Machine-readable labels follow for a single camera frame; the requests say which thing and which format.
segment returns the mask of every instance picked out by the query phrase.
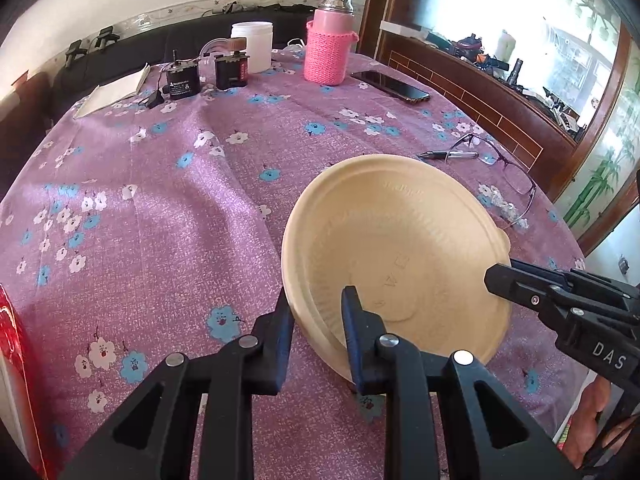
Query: notebook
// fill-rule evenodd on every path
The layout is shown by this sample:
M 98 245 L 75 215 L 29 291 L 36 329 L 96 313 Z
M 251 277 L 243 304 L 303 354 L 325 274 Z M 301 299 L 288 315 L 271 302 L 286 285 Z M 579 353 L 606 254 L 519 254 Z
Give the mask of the notebook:
M 133 97 L 140 91 L 140 87 L 145 82 L 150 70 L 151 67 L 145 65 L 140 72 L 126 75 L 108 85 L 97 86 L 86 101 L 82 103 L 82 106 L 78 108 L 78 111 L 74 114 L 74 119 L 84 117 L 122 99 Z

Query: silver rivet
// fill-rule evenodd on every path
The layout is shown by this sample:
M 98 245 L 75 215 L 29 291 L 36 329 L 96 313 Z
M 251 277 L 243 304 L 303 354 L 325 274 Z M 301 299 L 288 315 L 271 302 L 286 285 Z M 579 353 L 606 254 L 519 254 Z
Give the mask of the silver rivet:
M 474 361 L 474 355 L 467 350 L 458 350 L 453 354 L 453 360 L 459 365 L 469 365 Z
M 383 334 L 380 336 L 380 344 L 387 348 L 396 346 L 399 342 L 400 340 L 398 339 L 398 336 L 394 334 Z
M 169 354 L 164 360 L 167 366 L 180 366 L 184 362 L 184 355 L 180 352 Z
M 238 344 L 242 348 L 253 348 L 258 344 L 258 338 L 255 335 L 243 335 L 238 340 Z

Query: black smartphone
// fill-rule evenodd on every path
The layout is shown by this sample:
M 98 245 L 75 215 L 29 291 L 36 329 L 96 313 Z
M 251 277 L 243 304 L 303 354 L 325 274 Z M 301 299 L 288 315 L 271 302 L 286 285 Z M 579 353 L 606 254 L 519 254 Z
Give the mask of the black smartphone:
M 427 92 L 423 92 L 422 90 L 417 89 L 415 86 L 408 85 L 407 83 L 398 81 L 398 79 L 394 79 L 391 76 L 376 72 L 375 70 L 367 70 L 366 72 L 354 72 L 351 74 L 351 77 L 359 79 L 360 81 L 364 81 L 365 83 L 369 83 L 379 90 L 382 90 L 383 92 L 386 92 L 393 97 L 398 97 L 411 104 L 426 101 L 429 97 L 431 97 Z

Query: bowl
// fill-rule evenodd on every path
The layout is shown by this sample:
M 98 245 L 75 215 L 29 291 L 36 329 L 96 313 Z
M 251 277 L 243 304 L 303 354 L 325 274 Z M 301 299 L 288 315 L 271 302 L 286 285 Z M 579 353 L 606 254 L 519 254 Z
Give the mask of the bowl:
M 364 310 L 420 350 L 460 349 L 486 363 L 511 306 L 484 273 L 509 265 L 510 242 L 461 184 L 419 160 L 363 155 L 319 174 L 296 202 L 282 242 L 282 279 L 316 353 L 351 380 L 340 295 L 355 285 Z

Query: glass panel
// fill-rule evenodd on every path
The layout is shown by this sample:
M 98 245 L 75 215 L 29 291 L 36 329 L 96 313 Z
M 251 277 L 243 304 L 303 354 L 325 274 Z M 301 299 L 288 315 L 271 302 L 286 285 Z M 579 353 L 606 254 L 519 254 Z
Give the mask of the glass panel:
M 633 43 L 623 87 L 609 122 L 574 182 L 556 202 L 576 238 L 613 200 L 639 159 L 640 49 Z
M 524 64 L 518 84 L 545 89 L 588 126 L 616 56 L 620 17 L 608 0 L 421 0 L 414 21 L 450 41 L 474 33 L 494 54 L 502 31 L 516 40 L 508 59 Z

